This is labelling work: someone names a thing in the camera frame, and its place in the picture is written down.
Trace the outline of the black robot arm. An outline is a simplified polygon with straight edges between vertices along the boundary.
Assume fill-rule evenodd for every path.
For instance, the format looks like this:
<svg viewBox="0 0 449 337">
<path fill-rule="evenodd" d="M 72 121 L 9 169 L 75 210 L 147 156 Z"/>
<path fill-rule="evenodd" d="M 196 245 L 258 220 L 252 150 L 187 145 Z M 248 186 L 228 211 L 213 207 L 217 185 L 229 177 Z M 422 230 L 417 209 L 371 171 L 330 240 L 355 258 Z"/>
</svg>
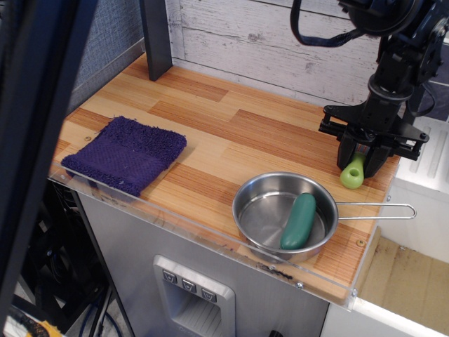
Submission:
<svg viewBox="0 0 449 337">
<path fill-rule="evenodd" d="M 429 136 L 413 126 L 418 108 L 443 61 L 447 1 L 341 1 L 362 34 L 380 37 L 368 98 L 355 106 L 324 107 L 319 130 L 336 136 L 337 166 L 360 152 L 363 174 L 373 177 L 394 155 L 416 160 Z"/>
</svg>

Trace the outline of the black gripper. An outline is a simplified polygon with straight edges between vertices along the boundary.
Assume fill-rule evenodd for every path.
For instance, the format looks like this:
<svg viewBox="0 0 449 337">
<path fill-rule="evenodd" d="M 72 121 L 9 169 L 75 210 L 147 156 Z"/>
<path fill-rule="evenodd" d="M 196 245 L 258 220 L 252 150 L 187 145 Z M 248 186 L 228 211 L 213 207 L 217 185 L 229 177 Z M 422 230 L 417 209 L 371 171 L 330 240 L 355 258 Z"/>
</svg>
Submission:
<svg viewBox="0 0 449 337">
<path fill-rule="evenodd" d="M 339 140 L 337 166 L 341 170 L 352 163 L 356 153 L 365 154 L 365 146 L 369 147 L 364 176 L 372 178 L 395 154 L 416 160 L 429 135 L 398 115 L 413 95 L 412 86 L 388 91 L 370 82 L 368 88 L 368 98 L 360 105 L 325 106 L 319 130 Z"/>
</svg>

